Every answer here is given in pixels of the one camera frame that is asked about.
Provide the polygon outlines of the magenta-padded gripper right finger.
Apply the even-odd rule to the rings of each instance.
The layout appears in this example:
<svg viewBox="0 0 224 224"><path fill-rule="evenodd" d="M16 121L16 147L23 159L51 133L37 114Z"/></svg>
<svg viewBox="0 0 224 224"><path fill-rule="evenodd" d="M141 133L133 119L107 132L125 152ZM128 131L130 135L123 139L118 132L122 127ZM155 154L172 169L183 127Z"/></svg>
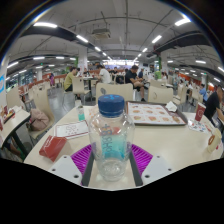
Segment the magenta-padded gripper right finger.
<svg viewBox="0 0 224 224"><path fill-rule="evenodd" d="M137 145L132 145L130 164L136 186L144 186L174 172L161 155L152 155Z"/></svg>

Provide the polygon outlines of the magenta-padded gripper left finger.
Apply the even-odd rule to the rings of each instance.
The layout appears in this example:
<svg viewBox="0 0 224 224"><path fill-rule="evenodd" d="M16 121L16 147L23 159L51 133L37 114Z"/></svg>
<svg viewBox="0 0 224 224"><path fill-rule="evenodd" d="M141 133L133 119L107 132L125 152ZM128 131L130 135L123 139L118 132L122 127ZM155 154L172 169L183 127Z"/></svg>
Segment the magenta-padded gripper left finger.
<svg viewBox="0 0 224 224"><path fill-rule="evenodd" d="M80 186L88 186L92 173L94 156L91 145L87 145L73 155L62 155L49 172Z"/></svg>

